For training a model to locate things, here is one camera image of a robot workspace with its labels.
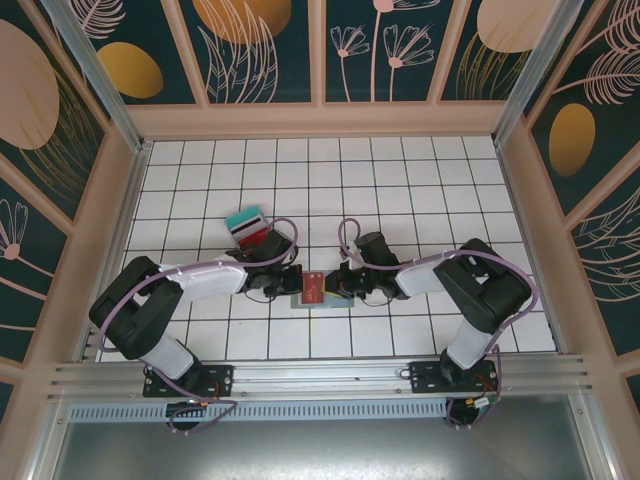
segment metal rail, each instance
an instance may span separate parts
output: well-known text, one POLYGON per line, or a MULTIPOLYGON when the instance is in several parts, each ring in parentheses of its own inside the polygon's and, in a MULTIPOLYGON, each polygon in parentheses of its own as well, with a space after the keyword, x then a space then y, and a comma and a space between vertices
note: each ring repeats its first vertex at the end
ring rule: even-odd
MULTIPOLYGON (((400 372, 411 361, 437 358, 235 362, 232 398, 243 401, 415 398, 409 381, 400 378, 400 372)), ((504 395, 575 394, 591 388, 579 355, 503 355, 502 366, 504 395)), ((48 401, 163 401, 144 399, 143 381, 142 365, 138 362, 61 364, 56 368, 48 401)))

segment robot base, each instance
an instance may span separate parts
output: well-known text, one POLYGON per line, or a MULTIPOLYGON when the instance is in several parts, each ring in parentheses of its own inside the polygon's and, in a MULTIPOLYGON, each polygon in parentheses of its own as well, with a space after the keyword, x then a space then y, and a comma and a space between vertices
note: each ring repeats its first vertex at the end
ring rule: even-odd
POLYGON ((465 372, 455 385, 440 373, 440 366, 439 360, 411 362, 408 378, 411 382, 411 391, 413 393, 482 393, 485 385, 477 375, 480 375, 494 390, 498 388, 496 366, 491 360, 478 362, 471 370, 465 372))
MULTIPOLYGON (((144 370, 144 388, 142 396, 145 398, 172 398, 184 397, 176 392, 153 370, 144 370)), ((199 371, 197 382, 186 390, 201 397, 230 397, 233 386, 232 365, 203 365, 199 371)))

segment flower illustration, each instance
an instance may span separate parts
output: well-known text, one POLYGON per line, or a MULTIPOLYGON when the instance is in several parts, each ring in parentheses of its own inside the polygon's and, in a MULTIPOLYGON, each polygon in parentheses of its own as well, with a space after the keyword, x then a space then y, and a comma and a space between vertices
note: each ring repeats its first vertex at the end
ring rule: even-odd
MULTIPOLYGON (((24 237, 24 231, 27 228, 28 217, 29 210, 20 202, 16 202, 15 209, 12 212, 9 202, 4 198, 0 200, 0 260, 18 260, 40 273, 53 277, 51 273, 33 265, 20 256, 20 244, 24 237)), ((19 285, 4 277, 0 277, 0 284, 33 298, 37 298, 38 300, 44 301, 47 298, 46 295, 19 285)), ((35 327, 21 327, 4 323, 0 323, 0 328, 7 330, 35 330, 35 327)))
POLYGON ((407 27, 398 37, 397 25, 384 29, 384 48, 391 67, 389 101, 393 101, 393 80, 396 69, 433 61, 433 50, 427 50, 431 44, 428 30, 428 25, 424 28, 407 27))
POLYGON ((340 66, 342 67, 342 84, 344 85, 344 93, 347 96, 347 102, 351 101, 349 96, 349 87, 347 86, 347 75, 344 70, 344 59, 353 57, 369 51, 369 44, 365 43, 366 37, 360 27, 347 27, 344 32, 340 27, 333 27, 330 30, 331 41, 336 47, 338 56, 340 57, 340 66))
POLYGON ((0 200, 0 258, 15 260, 20 256, 28 216, 29 210, 20 202, 16 202, 12 214, 9 202, 4 198, 0 200))
POLYGON ((373 0, 373 6, 380 13, 389 13, 394 10, 419 10, 435 7, 439 3, 440 0, 373 0))
POLYGON ((373 53, 371 55, 371 101, 376 101, 376 53, 378 51, 378 30, 380 17, 383 13, 396 10, 420 10, 435 7, 440 0, 373 0, 373 7, 377 10, 376 23, 373 28, 373 53))

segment orange circle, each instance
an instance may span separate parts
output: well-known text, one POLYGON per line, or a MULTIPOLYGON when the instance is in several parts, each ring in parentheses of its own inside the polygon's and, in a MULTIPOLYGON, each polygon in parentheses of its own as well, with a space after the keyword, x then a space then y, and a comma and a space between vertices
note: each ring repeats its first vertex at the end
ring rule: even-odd
POLYGON ((260 42, 262 35, 256 31, 260 18, 272 37, 282 32, 291 18, 291 0, 193 0, 193 6, 216 36, 239 44, 260 42))

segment vent slot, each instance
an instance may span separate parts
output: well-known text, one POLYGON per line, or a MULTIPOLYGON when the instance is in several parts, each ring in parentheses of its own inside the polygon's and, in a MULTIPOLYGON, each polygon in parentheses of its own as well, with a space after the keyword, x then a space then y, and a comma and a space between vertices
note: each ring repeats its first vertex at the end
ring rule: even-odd
MULTIPOLYGON (((75 405, 71 423, 151 423, 169 418, 166 403, 75 405)), ((209 405, 205 411, 190 411, 176 417, 176 422, 194 419, 211 420, 226 408, 209 405)), ((283 420, 369 420, 444 417, 445 399, 351 400, 305 402, 240 403, 223 421, 283 420)))

